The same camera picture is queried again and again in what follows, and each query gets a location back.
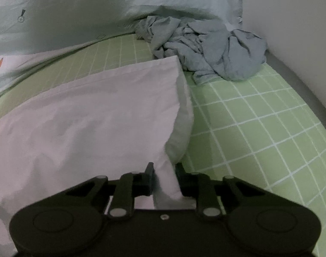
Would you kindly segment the light blue carrot-print quilt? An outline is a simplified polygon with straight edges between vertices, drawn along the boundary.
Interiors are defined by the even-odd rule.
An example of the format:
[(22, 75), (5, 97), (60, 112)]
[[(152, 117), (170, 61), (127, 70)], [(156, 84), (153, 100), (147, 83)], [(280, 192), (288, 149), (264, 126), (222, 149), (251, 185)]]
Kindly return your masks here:
[(149, 15), (241, 23), (243, 0), (0, 0), (0, 96), (56, 57)]

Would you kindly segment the green checked bed sheet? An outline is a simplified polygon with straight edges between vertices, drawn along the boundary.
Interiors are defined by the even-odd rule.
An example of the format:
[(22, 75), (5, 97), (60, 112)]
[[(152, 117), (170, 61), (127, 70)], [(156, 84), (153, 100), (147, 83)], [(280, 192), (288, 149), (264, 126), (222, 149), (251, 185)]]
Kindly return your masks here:
[[(0, 118), (63, 83), (151, 60), (135, 35), (111, 38), (67, 56), (0, 97)], [(321, 221), (317, 256), (326, 256), (326, 129), (309, 104), (264, 64), (244, 82), (196, 86), (192, 137), (183, 165), (214, 179), (234, 175), (311, 208)]]

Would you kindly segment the grey crumpled garment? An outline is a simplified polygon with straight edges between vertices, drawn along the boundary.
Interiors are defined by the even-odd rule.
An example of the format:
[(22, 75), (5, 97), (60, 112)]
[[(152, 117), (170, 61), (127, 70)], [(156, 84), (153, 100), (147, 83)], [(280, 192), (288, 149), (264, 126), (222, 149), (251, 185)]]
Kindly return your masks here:
[(266, 61), (263, 38), (241, 29), (228, 30), (217, 19), (148, 16), (137, 23), (136, 35), (149, 43), (155, 58), (177, 56), (196, 84), (216, 78), (245, 81)]

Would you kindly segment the white padded headboard panel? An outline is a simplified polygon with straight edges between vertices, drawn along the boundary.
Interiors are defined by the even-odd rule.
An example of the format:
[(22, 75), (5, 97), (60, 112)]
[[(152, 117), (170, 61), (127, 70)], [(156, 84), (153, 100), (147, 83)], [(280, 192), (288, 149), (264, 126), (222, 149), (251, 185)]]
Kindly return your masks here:
[(264, 37), (326, 108), (326, 0), (243, 0), (243, 27)]

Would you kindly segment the white garment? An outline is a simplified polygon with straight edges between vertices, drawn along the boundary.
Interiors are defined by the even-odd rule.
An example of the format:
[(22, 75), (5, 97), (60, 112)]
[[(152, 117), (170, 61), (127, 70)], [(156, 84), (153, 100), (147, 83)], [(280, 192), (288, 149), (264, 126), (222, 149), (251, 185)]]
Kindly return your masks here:
[(138, 208), (190, 208), (174, 165), (194, 122), (177, 57), (106, 70), (39, 94), (0, 119), (0, 256), (21, 208), (98, 175), (119, 179), (154, 164), (156, 183)]

